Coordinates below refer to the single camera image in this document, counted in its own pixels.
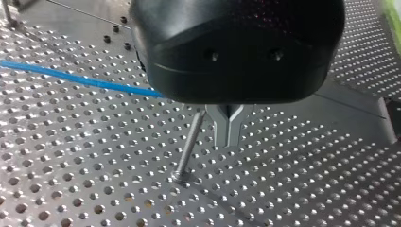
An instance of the metal leg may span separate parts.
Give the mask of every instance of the metal leg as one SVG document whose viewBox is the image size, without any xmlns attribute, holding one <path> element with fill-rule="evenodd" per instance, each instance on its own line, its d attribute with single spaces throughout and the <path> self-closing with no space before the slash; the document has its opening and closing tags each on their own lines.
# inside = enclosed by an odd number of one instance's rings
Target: metal leg
<svg viewBox="0 0 401 227">
<path fill-rule="evenodd" d="M 191 129 L 188 133 L 188 138 L 185 142 L 185 147 L 183 148 L 183 155 L 181 156 L 180 162 L 178 163 L 177 170 L 172 173 L 172 178 L 174 182 L 180 183 L 185 180 L 185 169 L 188 165 L 189 158 L 191 157 L 192 150 L 198 138 L 198 134 L 201 130 L 201 124 L 203 123 L 203 118 L 206 111 L 201 111 L 195 113 L 194 119 L 192 120 Z"/>
<path fill-rule="evenodd" d="M 11 13 L 9 12 L 9 4 L 7 3 L 7 0 L 1 0 L 1 4 L 3 5 L 3 11 L 4 15 L 6 16 L 8 26 L 16 26 L 17 21 L 12 19 L 11 17 Z"/>
</svg>

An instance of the blue tube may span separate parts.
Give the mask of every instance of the blue tube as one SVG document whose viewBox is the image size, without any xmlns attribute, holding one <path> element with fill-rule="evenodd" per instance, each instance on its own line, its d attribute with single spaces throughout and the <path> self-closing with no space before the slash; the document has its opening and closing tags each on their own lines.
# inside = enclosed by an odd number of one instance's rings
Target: blue tube
<svg viewBox="0 0 401 227">
<path fill-rule="evenodd" d="M 31 72 L 39 73 L 39 74 L 45 74 L 48 76 L 65 79 L 65 80 L 73 81 L 73 82 L 84 84 L 84 85 L 90 85 L 90 86 L 99 87 L 99 88 L 106 88 L 106 89 L 115 90 L 115 91 L 119 91 L 119 92 L 134 93 L 134 94 L 141 95 L 141 96 L 163 97 L 162 94 L 155 92 L 155 91 L 151 91 L 149 89 L 135 88 L 135 87 L 130 87 L 130 86 L 123 85 L 123 84 L 111 83 L 111 82 L 106 82 L 106 81 L 97 80 L 97 79 L 86 79 L 86 78 L 83 78 L 80 76 L 75 76 L 75 75 L 60 72 L 58 70 L 43 68 L 41 66 L 32 65 L 32 64 L 17 63 L 14 61 L 1 60 L 0 66 L 6 67 L 6 68 L 11 68 L 11 69 L 31 71 Z"/>
</svg>

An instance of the black robot head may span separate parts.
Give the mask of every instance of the black robot head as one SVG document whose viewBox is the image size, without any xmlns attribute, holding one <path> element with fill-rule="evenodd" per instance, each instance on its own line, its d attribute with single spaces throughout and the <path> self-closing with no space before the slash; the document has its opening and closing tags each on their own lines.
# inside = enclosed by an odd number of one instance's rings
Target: black robot head
<svg viewBox="0 0 401 227">
<path fill-rule="evenodd" d="M 185 103 L 281 103 L 323 84 L 342 0 L 131 0 L 150 84 Z"/>
</svg>

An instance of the metal rod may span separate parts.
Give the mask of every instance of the metal rod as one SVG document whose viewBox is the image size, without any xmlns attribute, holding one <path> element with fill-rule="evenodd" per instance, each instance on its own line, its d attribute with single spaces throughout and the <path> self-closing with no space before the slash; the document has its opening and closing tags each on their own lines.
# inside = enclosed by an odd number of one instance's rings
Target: metal rod
<svg viewBox="0 0 401 227">
<path fill-rule="evenodd" d="M 129 26 L 120 25 L 120 24 L 118 24 L 118 23 L 116 23 L 116 22 L 113 22 L 113 21 L 110 21 L 110 20 L 101 18 L 101 17 L 96 16 L 96 15 L 94 15 L 94 14 L 91 14 L 91 13 L 89 13 L 89 12 L 82 11 L 82 10 L 80 10 L 80 9 L 75 9 L 75 8 L 70 7 L 70 6 L 64 5 L 63 3 L 56 2 L 56 1 L 53 1 L 53 0 L 46 0 L 46 1 L 47 1 L 47 2 L 51 2 L 51 3 L 54 3 L 54 4 L 56 4 L 56 5 L 59 5 L 59 6 L 61 6 L 61 7 L 67 8 L 67 9 L 71 9 L 71 10 L 73 10 L 73 11 L 77 11 L 77 12 L 83 13 L 83 14 L 85 14 L 85 15 L 87 15 L 87 16 L 91 16 L 91 17 L 97 18 L 97 19 L 102 20 L 102 21 L 104 21 L 104 22 L 107 22 L 107 23 L 110 23 L 110 24 L 113 24 L 113 25 L 116 25 L 116 26 L 121 26 L 121 27 L 124 27 L 125 29 L 131 30 L 131 28 L 130 28 Z"/>
<path fill-rule="evenodd" d="M 185 146 L 183 148 L 183 155 L 181 156 L 180 162 L 178 163 L 177 170 L 172 173 L 173 180 L 175 182 L 182 182 L 185 174 L 186 166 L 189 163 L 192 150 L 194 149 L 195 143 L 197 142 L 198 134 L 201 130 L 201 124 L 203 118 L 206 115 L 206 111 L 195 113 L 194 119 L 192 120 L 191 129 L 188 133 Z"/>
<path fill-rule="evenodd" d="M 4 11 L 4 14 L 6 16 L 6 20 L 9 23 L 12 23 L 13 20 L 12 20 L 12 17 L 11 17 L 11 13 L 9 12 L 9 4 L 7 3 L 7 0 L 1 0 L 1 4 L 3 5 L 3 11 Z"/>
</svg>

